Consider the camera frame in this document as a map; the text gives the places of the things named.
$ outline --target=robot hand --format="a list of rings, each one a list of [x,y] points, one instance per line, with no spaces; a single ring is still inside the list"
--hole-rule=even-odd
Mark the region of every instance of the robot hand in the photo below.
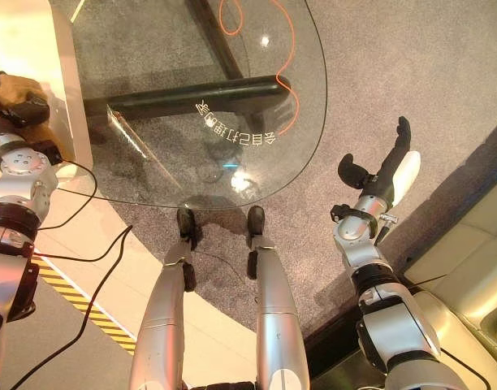
[[[377,241],[371,240],[377,233],[378,219],[396,221],[386,212],[405,195],[420,168],[420,154],[409,151],[411,129],[406,118],[399,118],[396,131],[395,146],[376,175],[354,164],[351,154],[344,156],[339,176],[362,192],[353,208],[336,205],[331,210],[335,243],[362,312],[357,323],[359,344],[371,365],[387,374],[388,390],[465,390],[456,373],[439,361],[436,332],[396,278]],[[378,241],[384,236],[382,230]]]
[[[52,165],[62,161],[49,114],[36,81],[0,72],[0,370],[5,324],[35,308],[33,242],[58,184]]]

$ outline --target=glass tabletop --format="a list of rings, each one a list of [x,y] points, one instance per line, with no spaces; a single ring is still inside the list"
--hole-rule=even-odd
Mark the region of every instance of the glass tabletop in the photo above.
[[[326,69],[302,0],[88,2],[73,37],[104,197],[242,206],[317,148]]]

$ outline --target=floor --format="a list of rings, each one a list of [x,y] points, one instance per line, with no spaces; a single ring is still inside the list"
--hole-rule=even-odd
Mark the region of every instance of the floor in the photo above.
[[[378,169],[395,140],[397,117],[405,115],[411,121],[412,147],[421,152],[422,168],[415,185],[395,209],[402,221],[497,124],[497,1],[362,1],[330,6],[312,2],[310,6],[326,56],[326,126],[305,171],[284,190],[260,202],[266,209],[267,231],[281,253],[306,336],[337,314],[353,294],[350,283],[340,277],[343,267],[331,239],[329,217],[333,204],[352,203],[357,198],[357,192],[344,187],[335,174],[341,157],[352,152],[358,163],[371,171]],[[85,42],[84,36],[88,28],[96,28],[95,16],[89,13],[103,12],[103,7],[106,9],[87,2],[81,9],[74,23],[76,50],[89,50],[90,42]],[[110,13],[116,12],[120,2],[110,7]],[[121,50],[124,58],[133,59],[123,66],[123,77],[129,80],[128,75],[140,74],[135,66],[143,69],[143,65],[136,63],[131,47],[122,46]],[[78,55],[90,61],[89,52]],[[116,80],[120,71],[121,67],[113,64],[110,80]],[[84,91],[92,88],[86,80],[95,80],[95,73],[104,75],[102,69],[93,68],[89,73],[83,67],[80,77]],[[128,88],[140,88],[146,82],[140,76],[133,80],[136,84]],[[121,91],[126,87],[113,88]],[[142,123],[135,124],[141,128]],[[156,126],[150,124],[147,137],[149,131],[156,132]],[[115,191],[134,190],[127,184],[121,184],[120,189],[115,185]],[[114,207],[127,223],[135,225],[137,236],[156,257],[165,253],[169,240],[153,232],[174,220],[173,210]],[[243,212],[246,208],[198,212],[204,232],[198,249],[208,255],[196,255],[197,291],[254,329],[253,286],[246,280],[241,283],[232,269],[210,256],[227,260],[243,275],[248,252]],[[382,246],[387,252],[388,241]]]

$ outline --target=gray carpet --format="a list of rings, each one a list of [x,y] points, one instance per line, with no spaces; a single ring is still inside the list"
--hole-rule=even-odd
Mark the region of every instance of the gray carpet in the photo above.
[[[70,10],[63,3],[65,10]],[[185,35],[180,36],[180,41],[160,40],[156,51],[146,46],[136,48],[136,56],[129,54],[128,50],[133,48],[120,42],[132,35],[146,41],[157,39],[150,32],[153,26],[120,19],[139,12],[135,9],[139,3],[130,3],[132,9],[123,10],[122,14],[117,11],[119,1],[107,3],[114,7],[108,16],[119,18],[121,23],[115,24],[104,38],[119,51],[122,62],[105,62],[106,58],[100,57],[106,51],[102,42],[84,40],[97,23],[88,13],[97,12],[95,8],[103,7],[102,3],[87,0],[80,12],[74,25],[74,39],[85,96],[94,97],[102,89],[109,93],[149,89],[153,74],[142,71],[142,59],[164,63],[163,50],[174,52],[181,47],[195,53],[179,59],[183,61],[182,68],[195,71],[160,71],[155,74],[156,83],[171,87],[203,82],[204,77],[217,80],[221,76],[214,60],[205,56],[200,41]],[[177,2],[164,3],[170,6]],[[342,156],[352,152],[357,163],[376,171],[395,140],[397,117],[404,115],[410,120],[412,147],[421,152],[422,168],[412,190],[395,209],[395,214],[404,220],[497,125],[497,1],[316,0],[310,6],[326,55],[328,106],[324,134],[301,175],[282,191],[259,202],[266,209],[268,235],[279,248],[305,335],[339,313],[341,305],[353,294],[341,275],[344,269],[331,238],[333,223],[329,216],[334,203],[351,204],[357,199],[358,192],[344,187],[336,177]],[[157,8],[149,11],[153,18],[160,15]],[[169,19],[157,20],[178,26],[178,18],[185,20],[178,12],[169,17],[165,11]],[[240,53],[242,67],[252,68],[254,64],[243,56],[243,42],[236,42],[239,47],[235,46],[233,51]],[[99,58],[100,67],[85,66],[92,53]],[[199,79],[192,78],[196,74],[201,75]],[[322,74],[314,76],[323,78]],[[313,119],[320,116],[308,110],[305,114]],[[156,128],[156,122],[146,126]],[[116,191],[127,192],[127,182],[126,175],[123,183],[116,184]],[[439,210],[445,210],[446,202],[449,200],[439,202]],[[127,223],[135,225],[136,235],[147,248],[155,256],[163,256],[175,236],[159,232],[167,232],[168,226],[175,225],[175,212],[114,206]],[[194,263],[198,293],[232,318],[254,328],[253,282],[240,281],[231,268],[210,256],[227,260],[244,275],[248,255],[244,240],[246,210],[247,207],[198,213],[204,231],[198,249],[207,254],[197,253]],[[432,218],[428,214],[417,223],[431,224]],[[387,245],[393,245],[393,241],[384,245],[388,253]]]

